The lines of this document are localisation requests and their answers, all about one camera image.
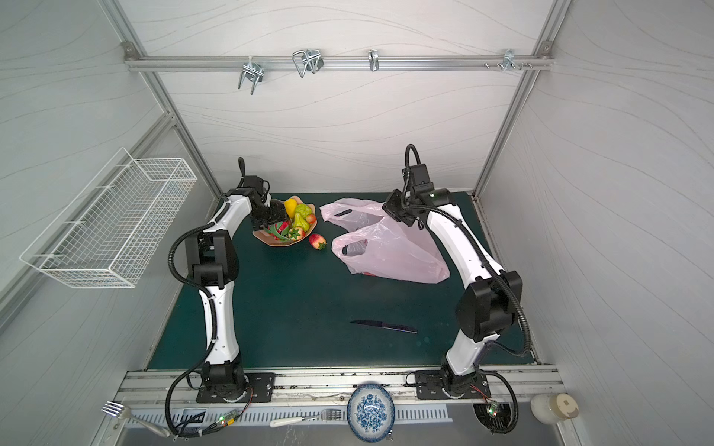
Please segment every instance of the strawberry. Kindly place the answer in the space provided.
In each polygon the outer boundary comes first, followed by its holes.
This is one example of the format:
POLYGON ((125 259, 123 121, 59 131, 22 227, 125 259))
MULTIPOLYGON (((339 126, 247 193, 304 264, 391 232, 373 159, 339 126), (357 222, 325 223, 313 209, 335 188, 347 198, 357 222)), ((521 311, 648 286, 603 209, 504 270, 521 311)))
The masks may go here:
POLYGON ((312 235, 310 235, 309 240, 310 240, 310 244, 311 244, 311 245, 313 246, 313 248, 315 248, 315 249, 322 249, 322 248, 325 248, 325 246, 327 245, 327 241, 326 241, 325 238, 324 238, 322 235, 320 235, 320 234, 312 234, 312 235))

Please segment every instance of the metal hook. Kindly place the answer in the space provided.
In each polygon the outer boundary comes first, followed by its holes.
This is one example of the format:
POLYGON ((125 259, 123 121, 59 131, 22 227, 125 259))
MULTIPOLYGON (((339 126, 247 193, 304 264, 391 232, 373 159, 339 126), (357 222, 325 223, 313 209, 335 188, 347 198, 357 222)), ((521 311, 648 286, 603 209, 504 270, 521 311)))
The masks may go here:
POLYGON ((377 50, 371 49, 367 53, 367 57, 369 57, 369 70, 370 71, 377 71, 379 70, 379 54, 377 54, 377 50))
POLYGON ((253 83, 251 86, 251 94, 255 92, 256 85, 258 82, 263 81, 263 69, 260 65, 254 64, 250 59, 247 64, 243 64, 243 70, 241 71, 241 77, 238 79, 238 90, 241 89, 241 84, 244 79, 248 79, 253 83))
POLYGON ((293 53, 293 63, 295 68, 298 69, 298 74, 300 77, 305 77, 305 73, 308 68, 312 74, 317 73, 325 65, 322 60, 322 55, 318 49, 300 49, 293 53), (298 64, 297 57, 300 56, 300 64, 298 64))
POLYGON ((511 69, 520 70, 521 68, 523 68, 523 65, 517 64, 513 61, 514 56, 515 54, 513 53, 512 49, 506 50, 506 53, 503 55, 503 62, 498 65, 500 66, 501 71, 511 69))

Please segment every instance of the dark green table surface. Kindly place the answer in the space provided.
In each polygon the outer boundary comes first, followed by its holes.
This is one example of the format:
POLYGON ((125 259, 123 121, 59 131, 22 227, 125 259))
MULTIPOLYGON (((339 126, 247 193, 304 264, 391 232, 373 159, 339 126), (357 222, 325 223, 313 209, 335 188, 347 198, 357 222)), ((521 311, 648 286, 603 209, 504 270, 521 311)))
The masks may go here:
MULTIPOLYGON (((277 193, 286 200, 291 194, 277 193)), ((403 282, 350 274, 332 254, 332 239, 341 227, 322 220, 319 207, 339 198, 382 202, 388 193, 301 193, 318 209, 314 233, 328 241, 324 250, 309 242, 271 248, 251 234, 249 219, 233 237, 240 273, 233 292, 236 337, 247 368, 322 366, 409 366, 439 364, 458 332, 454 308, 463 293, 461 278, 446 250, 434 238, 451 276, 438 284, 403 282), (350 324, 355 319, 410 325, 418 335, 350 324)), ((456 193, 466 223, 486 246, 481 226, 466 193, 456 193)), ((517 325, 500 341, 521 344, 517 325)), ((206 349, 203 309, 198 292, 184 287, 169 318, 150 369, 191 367, 206 349)), ((493 350, 490 364, 531 363, 493 350)))

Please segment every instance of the blue and white plate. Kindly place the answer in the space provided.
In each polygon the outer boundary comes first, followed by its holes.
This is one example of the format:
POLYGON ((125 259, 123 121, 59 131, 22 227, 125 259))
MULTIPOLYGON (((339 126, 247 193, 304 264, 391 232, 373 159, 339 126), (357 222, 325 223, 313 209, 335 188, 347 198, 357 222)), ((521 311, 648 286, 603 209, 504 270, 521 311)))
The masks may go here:
POLYGON ((362 441, 383 440, 394 426, 392 397, 377 384, 357 387, 347 403, 347 423, 362 441))

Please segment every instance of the white wire basket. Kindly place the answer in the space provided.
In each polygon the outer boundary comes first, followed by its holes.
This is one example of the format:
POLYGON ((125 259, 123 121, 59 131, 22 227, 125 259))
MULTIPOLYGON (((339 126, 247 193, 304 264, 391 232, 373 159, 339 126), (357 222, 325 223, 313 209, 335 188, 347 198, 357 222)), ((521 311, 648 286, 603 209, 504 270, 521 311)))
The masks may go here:
POLYGON ((196 175, 182 158, 132 158, 123 148, 119 155, 128 161, 103 169, 116 174, 93 187, 100 171, 20 260, 72 288, 135 286, 196 175))

